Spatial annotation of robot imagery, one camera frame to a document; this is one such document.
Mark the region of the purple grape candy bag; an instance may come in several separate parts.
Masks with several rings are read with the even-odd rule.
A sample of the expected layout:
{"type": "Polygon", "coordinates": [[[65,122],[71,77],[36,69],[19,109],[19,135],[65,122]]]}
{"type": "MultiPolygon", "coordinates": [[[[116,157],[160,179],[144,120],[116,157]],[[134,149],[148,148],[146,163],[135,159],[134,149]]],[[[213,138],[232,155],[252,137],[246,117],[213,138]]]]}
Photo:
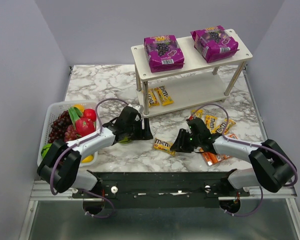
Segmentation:
{"type": "Polygon", "coordinates": [[[194,30],[190,34],[194,48],[207,63],[230,58],[239,51],[239,43],[221,25],[194,30]]]}
{"type": "Polygon", "coordinates": [[[152,73],[183,68],[185,57],[174,35],[146,37],[143,46],[152,73]]]}

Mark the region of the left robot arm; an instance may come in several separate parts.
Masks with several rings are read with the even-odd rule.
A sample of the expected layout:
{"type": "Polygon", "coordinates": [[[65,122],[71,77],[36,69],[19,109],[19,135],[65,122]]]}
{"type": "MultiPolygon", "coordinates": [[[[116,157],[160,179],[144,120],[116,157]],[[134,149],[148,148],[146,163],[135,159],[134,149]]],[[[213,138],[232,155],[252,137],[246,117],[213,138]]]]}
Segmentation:
{"type": "Polygon", "coordinates": [[[80,139],[52,143],[40,165],[38,175],[50,185],[53,195],[69,188],[90,191],[98,179],[88,171],[79,170],[81,161],[103,148],[123,141],[152,140],[150,122],[142,117],[139,107],[125,106],[120,115],[107,123],[100,123],[95,132],[80,139]]]}

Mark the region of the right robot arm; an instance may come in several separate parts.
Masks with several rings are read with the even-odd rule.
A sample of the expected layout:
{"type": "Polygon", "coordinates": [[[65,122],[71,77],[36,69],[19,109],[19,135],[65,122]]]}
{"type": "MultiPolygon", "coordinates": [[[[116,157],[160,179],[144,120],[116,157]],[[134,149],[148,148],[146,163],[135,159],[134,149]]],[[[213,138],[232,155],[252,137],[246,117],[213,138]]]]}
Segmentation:
{"type": "Polygon", "coordinates": [[[192,153],[201,148],[205,153],[227,155],[251,164],[252,168],[229,173],[227,182],[233,189],[261,186],[276,193],[297,175],[292,161],[271,139],[261,143],[249,143],[220,133],[211,133],[203,120],[197,117],[189,120],[187,124],[189,130],[179,130],[170,147],[172,151],[192,153]]]}

